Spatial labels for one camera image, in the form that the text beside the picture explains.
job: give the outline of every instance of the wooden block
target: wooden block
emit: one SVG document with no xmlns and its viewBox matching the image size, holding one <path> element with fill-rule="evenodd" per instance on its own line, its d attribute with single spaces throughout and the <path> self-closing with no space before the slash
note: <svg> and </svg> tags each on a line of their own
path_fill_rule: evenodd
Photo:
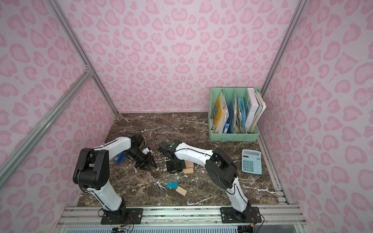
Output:
<svg viewBox="0 0 373 233">
<path fill-rule="evenodd" d="M 178 187 L 176 188 L 176 192 L 178 192 L 179 194 L 181 194 L 181 195 L 183 195 L 183 196 L 185 196 L 186 193 L 187 193 L 187 191 L 186 191 L 185 189 L 183 189 L 182 187 L 180 187 L 180 186 L 178 186 Z"/>
<path fill-rule="evenodd" d="M 185 168 L 185 169 L 183 169 L 183 172 L 184 172 L 184 174 L 194 173 L 194 169 L 192 167 L 191 168 Z"/>
<path fill-rule="evenodd" d="M 188 160 L 184 160 L 185 161 L 185 168 L 192 168 L 194 167 L 194 163 L 191 162 L 191 161 L 188 161 Z"/>
</svg>

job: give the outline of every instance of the blue folder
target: blue folder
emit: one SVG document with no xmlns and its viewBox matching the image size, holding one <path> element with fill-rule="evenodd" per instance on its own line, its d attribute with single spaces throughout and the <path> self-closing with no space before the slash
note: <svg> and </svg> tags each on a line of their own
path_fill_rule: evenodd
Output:
<svg viewBox="0 0 373 233">
<path fill-rule="evenodd" d="M 232 122 L 232 116 L 233 116 L 233 105 L 232 103 L 230 103 L 228 106 L 228 119 L 227 119 L 227 123 L 225 124 L 223 133 L 231 133 L 231 128 L 229 127 L 229 125 Z"/>
<path fill-rule="evenodd" d="M 239 103 L 239 110 L 241 112 L 242 120 L 241 120 L 241 127 L 245 128 L 245 122 L 246 122 L 246 111 L 245 111 L 245 105 L 244 105 L 244 99 L 238 98 Z"/>
</svg>

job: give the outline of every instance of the ventilation grille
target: ventilation grille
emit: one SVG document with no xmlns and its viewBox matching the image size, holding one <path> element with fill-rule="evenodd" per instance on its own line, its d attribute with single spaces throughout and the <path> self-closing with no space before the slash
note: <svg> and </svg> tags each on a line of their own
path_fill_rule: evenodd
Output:
<svg viewBox="0 0 373 233">
<path fill-rule="evenodd" d="M 112 227 L 69 227 L 67 233 L 111 233 Z"/>
<path fill-rule="evenodd" d="M 111 229 L 112 227 L 70 227 L 67 233 L 111 233 Z M 135 227 L 132 233 L 237 233 L 237 226 Z"/>
</svg>

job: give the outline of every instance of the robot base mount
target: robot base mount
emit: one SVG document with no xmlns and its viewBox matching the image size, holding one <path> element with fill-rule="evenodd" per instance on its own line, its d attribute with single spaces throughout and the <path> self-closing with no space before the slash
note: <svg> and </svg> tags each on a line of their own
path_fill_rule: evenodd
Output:
<svg viewBox="0 0 373 233">
<path fill-rule="evenodd" d="M 246 218 L 243 217 L 242 213 L 238 212 L 232 207 L 221 207 L 220 213 L 222 217 L 222 223 L 253 223 L 253 220 L 254 224 L 261 223 L 261 217 L 258 207 L 246 208 Z"/>
</svg>

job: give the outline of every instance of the blue object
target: blue object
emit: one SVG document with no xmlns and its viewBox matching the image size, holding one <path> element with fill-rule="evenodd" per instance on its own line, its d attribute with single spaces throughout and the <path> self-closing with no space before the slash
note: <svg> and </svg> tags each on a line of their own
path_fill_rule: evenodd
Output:
<svg viewBox="0 0 373 233">
<path fill-rule="evenodd" d="M 261 152 L 252 149 L 242 150 L 242 171 L 261 175 Z"/>
<path fill-rule="evenodd" d="M 231 124 L 232 116 L 233 116 L 233 105 L 232 105 L 232 103 L 230 103 L 229 106 L 228 106 L 228 119 L 227 119 L 227 122 L 225 123 L 223 133 L 230 133 L 231 132 L 231 129 L 229 128 L 229 125 Z"/>
<path fill-rule="evenodd" d="M 246 123 L 246 112 L 245 112 L 245 105 L 244 105 L 244 99 L 238 98 L 239 103 L 239 111 L 241 112 L 241 127 L 242 129 L 245 129 L 245 123 Z"/>
<path fill-rule="evenodd" d="M 177 187 L 178 187 L 178 183 L 177 182 L 168 182 L 167 183 L 167 188 L 168 189 L 177 188 Z"/>
<path fill-rule="evenodd" d="M 115 156 L 115 158 L 114 158 L 114 162 L 116 163 L 116 164 L 120 164 L 121 162 L 122 162 L 122 160 L 126 157 L 126 153 L 124 153 L 124 151 L 123 152 L 121 152 L 121 153 L 119 153 L 119 154 L 117 154 L 116 156 Z"/>
</svg>

